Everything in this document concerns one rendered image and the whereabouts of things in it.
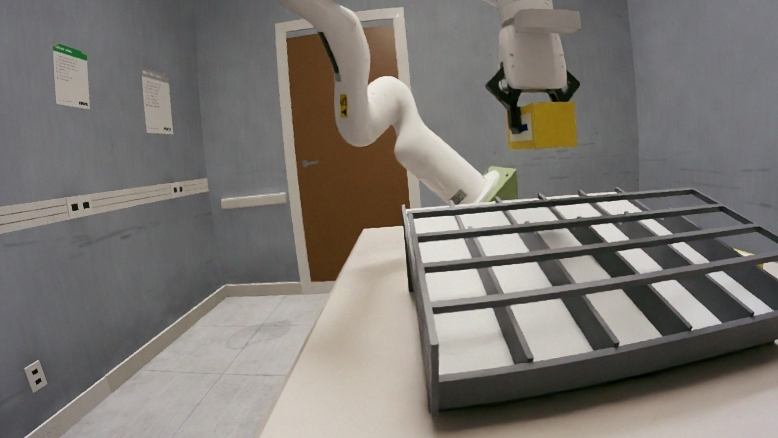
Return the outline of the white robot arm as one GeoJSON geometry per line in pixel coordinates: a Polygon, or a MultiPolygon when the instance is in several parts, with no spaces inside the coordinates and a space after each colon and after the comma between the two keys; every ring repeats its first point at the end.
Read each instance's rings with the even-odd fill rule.
{"type": "MultiPolygon", "coordinates": [[[[370,145],[392,125],[395,158],[448,205],[449,200],[460,205],[487,199],[499,180],[497,171],[482,176],[428,129],[403,82],[386,76],[368,85],[369,47],[351,10],[332,0],[279,1],[308,21],[323,42],[334,71],[336,125],[346,142],[370,145]]],[[[502,28],[514,22],[516,33],[573,34],[581,29],[579,11],[553,9],[552,0],[482,1],[499,8],[502,28]]]]}

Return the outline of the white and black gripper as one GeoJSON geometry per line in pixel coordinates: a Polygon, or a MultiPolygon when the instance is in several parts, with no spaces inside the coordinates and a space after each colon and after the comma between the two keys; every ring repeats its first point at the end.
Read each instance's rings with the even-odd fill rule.
{"type": "Polygon", "coordinates": [[[547,93],[551,102],[568,102],[580,86],[566,69],[559,34],[515,33],[514,22],[499,33],[498,70],[485,87],[507,109],[512,135],[522,133],[521,93],[547,93]]]}

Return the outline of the dark grey front bar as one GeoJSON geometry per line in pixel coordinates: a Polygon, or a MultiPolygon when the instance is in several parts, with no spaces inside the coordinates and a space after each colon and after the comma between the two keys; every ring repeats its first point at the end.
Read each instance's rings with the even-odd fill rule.
{"type": "Polygon", "coordinates": [[[439,374],[439,409],[558,392],[778,340],[778,310],[640,342],[509,366],[439,374]]]}

